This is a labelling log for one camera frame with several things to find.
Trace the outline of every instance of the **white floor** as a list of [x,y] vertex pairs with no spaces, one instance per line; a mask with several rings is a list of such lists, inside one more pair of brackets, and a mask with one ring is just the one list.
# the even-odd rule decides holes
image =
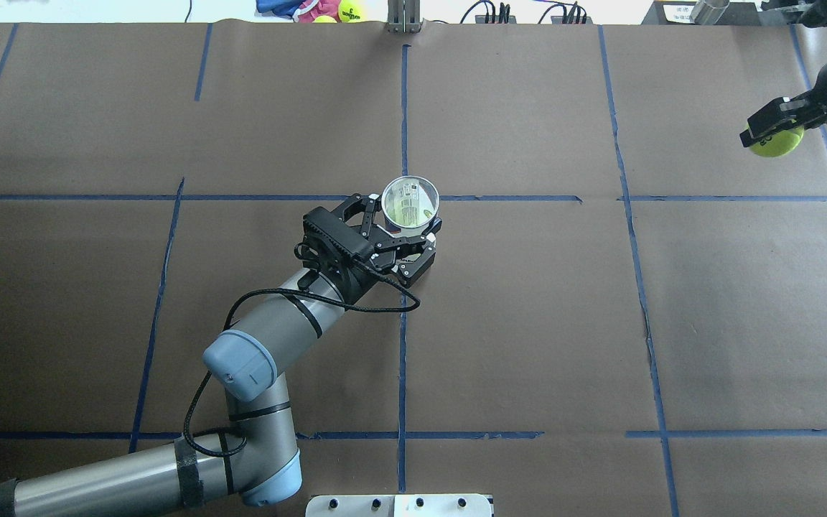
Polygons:
[[[361,0],[370,7],[371,19],[384,20],[386,0]],[[643,20],[652,0],[583,0],[595,23],[637,25]],[[537,23],[549,4],[536,0],[511,0],[511,14],[519,23]],[[423,0],[421,14],[425,19],[457,23],[472,0]],[[179,22],[187,14],[188,0],[115,0],[112,2],[80,2],[78,0],[0,0],[0,22],[99,23],[99,22]],[[474,13],[483,13],[483,8]],[[551,11],[560,14],[560,9]],[[278,17],[256,13],[253,0],[193,0],[192,22],[214,22],[221,19],[285,22]]]

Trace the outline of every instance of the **white label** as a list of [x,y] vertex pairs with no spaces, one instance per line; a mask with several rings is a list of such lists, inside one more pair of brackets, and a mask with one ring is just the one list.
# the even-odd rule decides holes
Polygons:
[[693,23],[691,10],[693,6],[663,6],[665,19],[675,23]]

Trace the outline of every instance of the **white mounting plate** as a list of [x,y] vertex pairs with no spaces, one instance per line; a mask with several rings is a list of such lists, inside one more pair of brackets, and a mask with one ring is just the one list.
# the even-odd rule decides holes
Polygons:
[[[465,500],[463,507],[460,498]],[[377,508],[374,500],[380,501]],[[305,507],[305,517],[493,517],[490,501],[491,496],[480,494],[315,496]]]

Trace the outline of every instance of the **tennis ball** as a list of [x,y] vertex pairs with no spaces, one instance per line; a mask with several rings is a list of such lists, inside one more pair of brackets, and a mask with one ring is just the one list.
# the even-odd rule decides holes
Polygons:
[[365,4],[361,0],[342,0],[337,14],[340,21],[365,21]]
[[758,154],[759,157],[783,157],[784,154],[790,153],[797,148],[797,145],[800,145],[804,132],[806,131],[802,126],[784,130],[762,139],[757,144],[752,144],[749,150]]

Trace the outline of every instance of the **black tape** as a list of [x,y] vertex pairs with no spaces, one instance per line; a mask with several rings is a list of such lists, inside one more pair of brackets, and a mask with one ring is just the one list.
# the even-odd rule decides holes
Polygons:
[[321,337],[321,334],[324,334],[324,331],[321,330],[321,324],[318,323],[318,318],[314,317],[312,311],[309,311],[308,307],[305,307],[305,304],[302,304],[302,301],[299,300],[299,298],[293,297],[291,294],[285,294],[283,297],[292,302],[292,304],[295,305],[299,311],[302,311],[302,314],[308,318],[308,322],[312,324],[312,327],[314,327],[314,333],[318,334],[318,337]]
[[206,504],[203,481],[197,467],[197,452],[183,438],[174,440],[174,458],[177,460],[177,484],[181,490],[184,508],[199,508]]
[[256,419],[257,416],[263,415],[272,415],[277,411],[282,411],[283,409],[289,409],[292,407],[292,402],[286,400],[282,404],[276,404],[275,406],[270,406],[269,408],[263,409],[255,409],[253,411],[247,411],[246,413],[238,413],[236,415],[229,415],[229,422],[239,422],[241,420],[246,419]]
[[17,479],[0,483],[0,517],[14,517],[14,488]]
[[[229,439],[225,437],[225,431],[219,431],[219,445],[223,448],[223,454],[229,452]],[[232,458],[230,456],[223,456],[225,464],[225,485],[229,490],[229,495],[235,493],[235,482],[232,479]]]

